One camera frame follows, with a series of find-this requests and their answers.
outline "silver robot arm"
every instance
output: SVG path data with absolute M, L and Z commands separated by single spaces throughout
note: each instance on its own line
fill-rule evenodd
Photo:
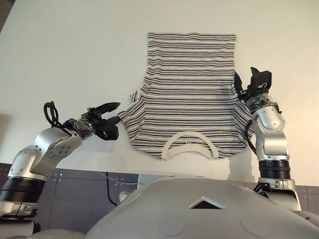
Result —
M 252 68 L 251 84 L 241 96 L 252 113 L 259 161 L 261 194 L 291 211 L 301 211 L 295 181 L 290 176 L 285 120 L 277 102 L 268 96 L 271 72 Z
M 79 120 L 69 119 L 64 124 L 58 122 L 54 103 L 46 105 L 51 111 L 52 119 L 46 114 L 51 128 L 42 131 L 33 145 L 22 149 L 15 156 L 8 180 L 0 192 L 0 220 L 19 221 L 34 217 L 48 177 L 63 158 L 82 145 L 82 141 L 94 134 L 103 140 L 118 138 L 115 124 L 119 118 L 106 120 L 101 115 L 113 111 L 119 103 L 88 108 L 88 112 Z

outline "black band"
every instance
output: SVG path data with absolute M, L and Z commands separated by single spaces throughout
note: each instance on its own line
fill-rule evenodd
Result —
M 260 160 L 259 171 L 262 178 L 290 179 L 290 166 L 287 160 Z
M 29 178 L 8 178 L 0 192 L 0 201 L 37 203 L 45 181 Z

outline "striped shirt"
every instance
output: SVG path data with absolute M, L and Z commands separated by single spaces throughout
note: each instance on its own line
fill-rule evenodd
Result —
M 246 148 L 251 115 L 234 88 L 235 41 L 235 35 L 148 34 L 144 85 L 119 113 L 134 147 L 160 158 L 173 135 L 197 131 L 211 140 L 220 158 Z M 171 147 L 185 141 L 208 148 L 192 136 Z

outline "vent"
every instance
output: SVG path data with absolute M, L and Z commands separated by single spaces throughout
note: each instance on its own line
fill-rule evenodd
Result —
M 199 204 L 197 204 L 193 209 L 220 209 L 219 207 L 210 204 L 209 202 L 202 201 Z
M 189 208 L 191 209 L 226 209 L 225 206 L 207 198 L 201 197 L 193 202 Z

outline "black cable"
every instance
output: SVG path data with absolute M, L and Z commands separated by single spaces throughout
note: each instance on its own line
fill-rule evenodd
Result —
M 48 109 L 50 109 L 51 118 L 49 117 Z M 43 111 L 46 120 L 51 124 L 51 128 L 64 128 L 63 124 L 59 122 L 58 110 L 56 109 L 53 101 L 45 103 Z
M 109 198 L 109 201 L 110 203 L 112 203 L 113 205 L 117 206 L 117 204 L 111 199 L 110 197 L 110 185 L 109 185 L 109 178 L 106 178 L 106 185 L 108 187 L 108 198 Z
M 245 137 L 246 137 L 246 140 L 248 142 L 248 145 L 249 147 L 251 148 L 251 150 L 254 152 L 255 155 L 257 155 L 257 151 L 256 151 L 256 148 L 255 146 L 252 144 L 252 142 L 250 141 L 249 137 L 248 137 L 248 130 L 250 128 L 250 126 L 253 124 L 253 121 L 252 120 L 249 120 L 248 124 L 246 125 L 246 130 L 245 130 Z

